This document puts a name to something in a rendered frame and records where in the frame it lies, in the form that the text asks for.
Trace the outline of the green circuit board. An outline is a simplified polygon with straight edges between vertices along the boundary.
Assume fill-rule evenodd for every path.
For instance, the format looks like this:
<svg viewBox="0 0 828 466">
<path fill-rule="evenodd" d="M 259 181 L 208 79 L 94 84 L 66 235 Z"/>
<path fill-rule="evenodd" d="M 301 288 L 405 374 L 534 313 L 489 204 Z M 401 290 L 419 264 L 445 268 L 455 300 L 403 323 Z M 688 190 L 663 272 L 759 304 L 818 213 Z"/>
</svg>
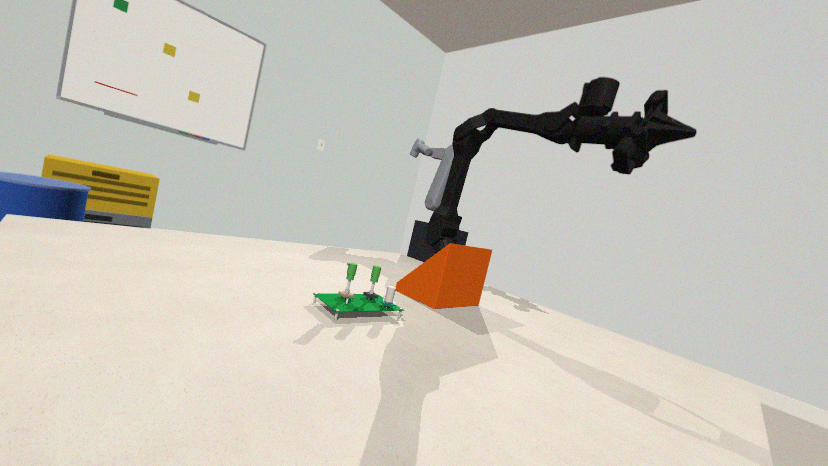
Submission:
<svg viewBox="0 0 828 466">
<path fill-rule="evenodd" d="M 347 265 L 348 269 L 346 279 L 348 280 L 348 283 L 345 291 L 339 291 L 338 294 L 313 293 L 313 303 L 316 303 L 316 299 L 318 298 L 334 310 L 336 312 L 334 320 L 337 320 L 339 312 L 399 311 L 398 317 L 401 316 L 401 312 L 404 311 L 404 309 L 392 303 L 396 287 L 388 286 L 384 297 L 375 294 L 373 291 L 374 285 L 378 282 L 380 276 L 380 266 L 373 265 L 370 279 L 372 282 L 371 290 L 369 292 L 363 292 L 363 294 L 352 294 L 349 292 L 349 287 L 351 280 L 354 280 L 358 264 L 347 263 Z"/>
</svg>

